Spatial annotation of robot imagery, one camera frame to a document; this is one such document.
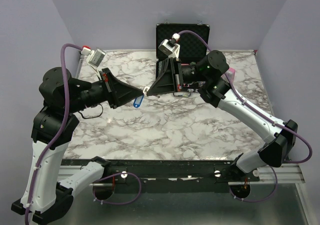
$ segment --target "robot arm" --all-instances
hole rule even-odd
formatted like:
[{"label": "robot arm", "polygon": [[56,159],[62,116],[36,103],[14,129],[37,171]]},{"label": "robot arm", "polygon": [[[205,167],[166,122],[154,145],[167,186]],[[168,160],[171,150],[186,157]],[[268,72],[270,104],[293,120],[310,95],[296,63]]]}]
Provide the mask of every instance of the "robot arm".
[{"label": "robot arm", "polygon": [[[98,67],[104,55],[97,51],[90,54],[88,56],[90,64]],[[65,106],[62,68],[52,68],[43,76],[39,91],[44,98],[44,107],[33,121],[31,134],[33,157],[29,179],[24,195],[11,207],[21,215],[25,213],[26,208],[29,208],[32,220],[37,224],[48,224],[62,218],[71,207],[74,197],[89,184],[100,179],[108,165],[104,159],[95,158],[78,173],[57,182],[63,155],[79,124],[79,120],[73,113],[95,107],[106,101],[111,108],[116,109],[143,95],[142,90],[115,78],[108,68],[96,69],[96,71],[99,73],[99,81],[90,83],[72,78],[67,70],[70,91],[68,120],[61,136],[44,154],[42,162],[36,167],[40,154],[61,127]],[[33,184],[32,201],[28,203],[35,170],[37,170],[37,177]]]},{"label": "robot arm", "polygon": [[[175,41],[174,37],[175,35],[172,36],[171,43]],[[202,99],[215,108],[220,108],[238,118],[265,142],[261,148],[240,154],[235,159],[231,166],[234,174],[241,177],[265,165],[280,167],[295,144],[296,136],[275,126],[274,123],[283,124],[294,132],[297,131],[298,125],[292,120],[284,122],[268,114],[248,101],[238,91],[233,91],[230,83],[221,78],[229,69],[226,58],[221,51],[213,50],[209,52],[196,65],[181,66],[177,48],[172,46],[170,50],[163,43],[161,43],[159,49],[166,55],[172,54],[162,62],[164,65],[157,79],[147,91],[147,95],[174,93],[178,92],[179,87],[184,83],[205,82],[205,85],[198,90]],[[238,99],[235,92],[243,98],[243,102]],[[274,123],[249,109],[248,105],[270,118]]]}]

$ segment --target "cable tie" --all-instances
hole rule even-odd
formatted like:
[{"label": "cable tie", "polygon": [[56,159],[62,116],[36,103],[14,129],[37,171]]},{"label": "cable tie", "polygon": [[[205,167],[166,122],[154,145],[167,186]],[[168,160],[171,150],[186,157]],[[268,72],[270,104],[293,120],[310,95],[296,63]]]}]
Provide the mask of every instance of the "cable tie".
[{"label": "cable tie", "polygon": [[245,98],[241,104],[245,105],[247,101],[248,101],[248,99]]}]

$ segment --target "cable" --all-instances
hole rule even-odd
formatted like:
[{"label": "cable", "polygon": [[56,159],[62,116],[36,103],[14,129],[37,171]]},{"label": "cable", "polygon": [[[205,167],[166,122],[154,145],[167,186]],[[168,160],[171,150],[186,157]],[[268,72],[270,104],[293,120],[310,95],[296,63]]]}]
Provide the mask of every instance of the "cable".
[{"label": "cable", "polygon": [[99,103],[98,105],[101,106],[102,111],[101,111],[101,113],[100,113],[99,115],[97,115],[97,116],[85,117],[82,112],[78,111],[78,113],[80,113],[80,115],[81,115],[81,117],[82,117],[83,119],[95,119],[95,118],[98,118],[98,117],[100,117],[100,116],[104,113],[104,107],[101,105],[101,103]]},{"label": "cable", "polygon": [[54,144],[57,141],[57,139],[60,137],[60,135],[64,131],[66,124],[67,124],[67,121],[68,121],[70,101],[69,101],[68,75],[67,75],[66,59],[65,59],[65,51],[66,51],[66,48],[68,48],[68,47],[78,49],[80,51],[82,50],[82,47],[80,47],[80,46],[77,46],[77,45],[74,45],[71,43],[66,43],[65,45],[62,46],[61,51],[60,51],[62,78],[63,78],[63,86],[64,86],[64,100],[65,100],[63,120],[62,120],[61,127],[59,128],[58,132],[52,138],[52,140],[48,143],[48,145],[43,149],[38,160],[35,163],[36,169],[33,171],[33,174],[31,177],[29,194],[28,194],[28,199],[27,199],[27,204],[29,204],[29,206],[26,206],[25,214],[24,214],[25,225],[29,225],[29,211],[30,211],[30,206],[32,205],[31,204],[32,196],[34,193],[35,183],[36,183],[40,164],[41,164],[46,152],[49,150],[49,148],[52,146],[52,144]]},{"label": "cable", "polygon": [[229,77],[227,76],[227,73],[225,73],[226,78],[228,79],[228,82],[230,83],[231,89],[233,91],[233,93],[236,95],[236,97],[242,102],[244,103],[249,109],[251,109],[254,113],[258,114],[260,117],[262,117],[263,119],[267,120],[269,123],[274,124],[275,126],[277,126],[278,128],[284,129],[286,131],[288,131],[289,133],[293,134],[294,136],[296,136],[297,138],[299,138],[302,142],[305,143],[305,145],[308,147],[309,149],[309,154],[305,159],[302,159],[300,161],[285,161],[285,163],[287,164],[302,164],[305,163],[307,161],[310,160],[310,158],[312,157],[313,151],[312,151],[312,147],[309,144],[309,142],[307,140],[305,140],[302,136],[300,136],[299,134],[297,134],[295,131],[292,131],[291,129],[280,125],[278,123],[275,123],[275,121],[273,121],[272,119],[270,119],[269,117],[265,116],[264,114],[262,114],[261,112],[259,112],[257,109],[255,109],[253,106],[251,106],[250,104],[246,103],[245,100],[237,93],[237,90],[235,89],[233,83],[230,81]]},{"label": "cable", "polygon": [[260,202],[264,202],[266,200],[268,200],[269,198],[271,198],[273,195],[275,195],[277,189],[278,189],[278,177],[277,177],[277,174],[276,174],[276,171],[275,169],[271,166],[270,167],[273,174],[274,174],[274,178],[275,178],[275,184],[274,184],[274,189],[273,191],[268,195],[266,196],[265,198],[262,198],[262,199],[259,199],[259,200],[246,200],[246,199],[243,199],[243,198],[239,198],[237,197],[236,195],[234,195],[234,193],[232,192],[231,188],[230,188],[230,193],[231,195],[233,196],[234,199],[237,199],[239,201],[242,201],[242,202],[245,202],[245,203],[260,203]]},{"label": "cable", "polygon": [[102,203],[103,203],[103,204],[111,204],[111,205],[127,205],[127,204],[131,204],[131,203],[133,203],[135,200],[137,200],[138,197],[139,197],[140,194],[141,194],[142,185],[141,185],[141,181],[140,181],[139,177],[138,177],[137,175],[135,175],[134,173],[131,173],[131,172],[126,172],[126,173],[119,172],[119,173],[115,173],[115,174],[112,174],[112,175],[110,175],[110,176],[106,176],[106,177],[104,177],[104,178],[101,178],[101,179],[99,179],[99,180],[96,180],[96,182],[100,182],[100,181],[107,180],[107,179],[110,179],[110,178],[114,178],[115,176],[124,175],[124,174],[128,174],[128,175],[134,176],[134,177],[137,179],[138,183],[139,183],[139,191],[138,191],[138,193],[137,193],[137,195],[135,196],[134,199],[132,199],[132,200],[130,200],[130,201],[126,201],[126,202],[112,202],[112,201],[106,201],[106,200],[99,200],[99,199],[97,199],[97,197],[96,197],[96,191],[93,190],[93,195],[94,195],[94,200],[93,200],[93,201],[94,201],[94,202],[95,202],[95,201],[99,201],[99,202],[101,202],[101,205],[102,205]]},{"label": "cable", "polygon": [[[206,48],[211,51],[211,49],[209,49],[208,47],[208,44],[198,35],[196,34],[195,32],[193,31],[189,31],[189,30],[183,30],[181,32],[179,32],[178,34],[181,35],[181,34],[192,34],[194,36],[196,36],[205,46]],[[262,117],[263,119],[267,120],[269,123],[271,124],[275,124],[275,126],[277,126],[278,128],[281,128],[281,129],[284,129],[286,131],[288,131],[289,133],[293,134],[294,136],[296,136],[297,138],[299,138],[302,142],[305,143],[305,145],[308,147],[309,149],[309,154],[308,156],[305,158],[305,159],[302,159],[300,161],[285,161],[285,163],[287,164],[302,164],[302,163],[305,163],[307,161],[310,160],[310,158],[312,157],[312,154],[313,154],[313,150],[312,150],[312,147],[311,145],[308,143],[308,141],[306,139],[304,139],[302,136],[300,136],[299,134],[297,134],[295,131],[292,131],[291,129],[283,126],[283,125],[280,125],[278,123],[275,123],[275,121],[273,121],[272,119],[270,119],[269,117],[265,116],[264,114],[262,114],[261,112],[259,112],[257,109],[255,109],[253,106],[251,106],[250,104],[246,103],[245,100],[237,93],[237,90],[235,89],[234,87],[234,84],[232,83],[232,81],[229,79],[228,77],[228,74],[227,73],[224,73],[228,82],[230,83],[230,86],[231,86],[231,89],[233,91],[233,93],[236,95],[236,97],[243,103],[245,104],[249,109],[251,109],[254,113],[256,113],[257,115],[259,115],[260,117]]]},{"label": "cable", "polygon": [[182,35],[182,34],[192,34],[193,36],[197,37],[204,45],[205,47],[211,51],[212,49],[209,47],[209,45],[206,43],[206,41],[200,37],[198,34],[196,34],[194,31],[190,31],[190,30],[183,30],[183,31],[180,31],[178,32],[179,35]]}]

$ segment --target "white marble tabletop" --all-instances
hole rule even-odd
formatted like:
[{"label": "white marble tabletop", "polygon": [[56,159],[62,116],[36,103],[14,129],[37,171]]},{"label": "white marble tabletop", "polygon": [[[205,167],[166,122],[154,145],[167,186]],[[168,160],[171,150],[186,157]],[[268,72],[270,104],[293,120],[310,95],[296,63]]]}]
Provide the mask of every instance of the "white marble tabletop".
[{"label": "white marble tabletop", "polygon": [[[234,85],[251,102],[270,113],[266,91],[252,52],[225,52],[227,63],[236,70]],[[123,82],[143,89],[155,80],[156,53],[146,50],[108,51],[102,68],[108,67]],[[97,81],[83,62],[79,79]],[[263,141],[232,115],[205,103],[198,93],[188,98],[172,94],[149,96],[139,108],[133,101],[117,109],[103,103],[104,113],[82,119],[73,133],[64,158],[141,160],[233,160]],[[101,107],[88,108],[95,116]]]}]

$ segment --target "pink object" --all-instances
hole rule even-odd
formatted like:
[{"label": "pink object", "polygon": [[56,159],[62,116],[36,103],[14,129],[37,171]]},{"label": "pink object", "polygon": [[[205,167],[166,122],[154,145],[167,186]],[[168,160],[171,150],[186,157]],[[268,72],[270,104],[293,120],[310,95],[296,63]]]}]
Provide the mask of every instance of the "pink object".
[{"label": "pink object", "polygon": [[228,75],[229,79],[233,83],[235,80],[236,70],[234,68],[230,67],[228,69],[228,71],[226,71],[226,73],[221,76],[224,80],[226,80],[228,82],[228,79],[226,78],[226,74]]}]

